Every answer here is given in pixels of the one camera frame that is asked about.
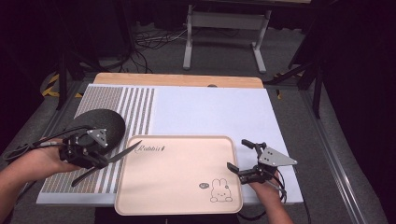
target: white metal stand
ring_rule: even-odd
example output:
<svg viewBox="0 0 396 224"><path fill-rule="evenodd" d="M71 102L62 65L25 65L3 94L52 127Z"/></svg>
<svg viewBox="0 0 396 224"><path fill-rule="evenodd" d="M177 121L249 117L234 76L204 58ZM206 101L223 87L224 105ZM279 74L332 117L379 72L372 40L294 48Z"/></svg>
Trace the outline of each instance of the white metal stand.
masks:
<svg viewBox="0 0 396 224"><path fill-rule="evenodd" d="M256 42L253 42L252 48L256 58L260 73L265 73L265 65L262 59L260 47L265 35L265 31L270 20L271 10L267 10L265 15L241 15L230 13L215 13L215 12L198 12L192 10L192 5L189 5L189 12L187 15L187 43L186 51L184 53L183 68L189 70L191 68L191 54L192 54L192 27L211 27L211 28L229 28L229 29L245 29L245 30L259 30L259 36Z"/></svg>

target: logo on tray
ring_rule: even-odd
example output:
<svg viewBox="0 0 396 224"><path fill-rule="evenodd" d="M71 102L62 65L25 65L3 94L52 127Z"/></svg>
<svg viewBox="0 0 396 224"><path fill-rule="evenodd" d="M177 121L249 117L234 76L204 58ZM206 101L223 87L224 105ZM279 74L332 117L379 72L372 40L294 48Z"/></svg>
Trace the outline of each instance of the logo on tray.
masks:
<svg viewBox="0 0 396 224"><path fill-rule="evenodd" d="M141 153L141 152L161 152L165 150L165 146L163 147L151 147L151 146L144 146L141 145L134 150L134 153Z"/></svg>

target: black fabric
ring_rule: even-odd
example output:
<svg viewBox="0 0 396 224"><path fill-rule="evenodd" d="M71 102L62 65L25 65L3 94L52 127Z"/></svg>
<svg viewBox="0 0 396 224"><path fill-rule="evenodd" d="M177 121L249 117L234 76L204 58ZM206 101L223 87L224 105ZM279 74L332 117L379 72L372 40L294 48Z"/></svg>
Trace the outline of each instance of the black fabric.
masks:
<svg viewBox="0 0 396 224"><path fill-rule="evenodd" d="M113 207L95 209L95 224L128 223L128 224L238 224L236 214L210 214L185 216L120 216Z"/></svg>

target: cartoon bunny face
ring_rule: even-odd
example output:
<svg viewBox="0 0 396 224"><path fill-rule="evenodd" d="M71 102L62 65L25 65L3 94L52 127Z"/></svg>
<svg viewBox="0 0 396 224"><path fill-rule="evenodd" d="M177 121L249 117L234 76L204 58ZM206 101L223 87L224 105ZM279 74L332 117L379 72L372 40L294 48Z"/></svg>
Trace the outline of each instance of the cartoon bunny face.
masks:
<svg viewBox="0 0 396 224"><path fill-rule="evenodd" d="M212 181L212 198L210 202L232 202L231 191L226 179L214 179Z"/></svg>

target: bunny ear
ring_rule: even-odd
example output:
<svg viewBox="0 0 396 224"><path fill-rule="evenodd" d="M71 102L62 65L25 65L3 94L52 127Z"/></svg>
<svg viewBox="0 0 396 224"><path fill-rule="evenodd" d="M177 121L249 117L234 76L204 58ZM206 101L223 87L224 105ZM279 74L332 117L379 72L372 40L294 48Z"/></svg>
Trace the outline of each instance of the bunny ear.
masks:
<svg viewBox="0 0 396 224"><path fill-rule="evenodd" d="M227 186L227 180L226 179L221 179L220 180L220 185L224 186L224 187Z"/></svg>
<svg viewBox="0 0 396 224"><path fill-rule="evenodd" d="M212 181L212 186L213 186L213 188L220 187L220 181L218 179L214 179Z"/></svg>

